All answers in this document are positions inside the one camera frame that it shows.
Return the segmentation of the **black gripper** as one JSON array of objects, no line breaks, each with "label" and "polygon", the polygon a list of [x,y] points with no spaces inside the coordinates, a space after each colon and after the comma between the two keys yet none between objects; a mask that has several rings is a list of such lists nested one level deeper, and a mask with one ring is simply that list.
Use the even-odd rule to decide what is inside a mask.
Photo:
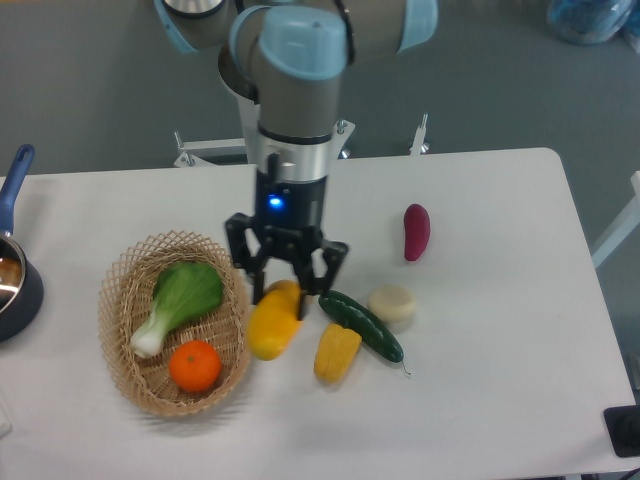
[{"label": "black gripper", "polygon": [[273,238],[255,234],[259,248],[252,254],[247,231],[254,231],[253,222],[260,228],[295,230],[287,240],[287,261],[298,280],[297,318],[303,320],[308,298],[325,296],[333,287],[349,253],[349,245],[329,240],[319,230],[327,177],[305,181],[285,179],[284,175],[294,167],[280,152],[267,156],[266,166],[256,170],[254,217],[237,212],[226,220],[225,230],[234,266],[244,270],[252,282],[253,304],[258,304],[264,296],[265,267],[273,252]]}]

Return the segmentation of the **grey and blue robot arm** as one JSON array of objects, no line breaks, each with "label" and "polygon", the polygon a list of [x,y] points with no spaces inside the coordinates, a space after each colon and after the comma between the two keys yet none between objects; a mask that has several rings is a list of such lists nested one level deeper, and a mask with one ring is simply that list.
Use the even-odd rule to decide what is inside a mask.
[{"label": "grey and blue robot arm", "polygon": [[254,212],[225,224],[234,265],[264,294],[264,269],[288,263],[298,280],[295,313],[330,290],[349,248],[322,231],[329,164],[347,139],[339,122],[345,70],[427,42],[434,1],[158,1],[182,52],[218,47],[218,71],[236,97]]}]

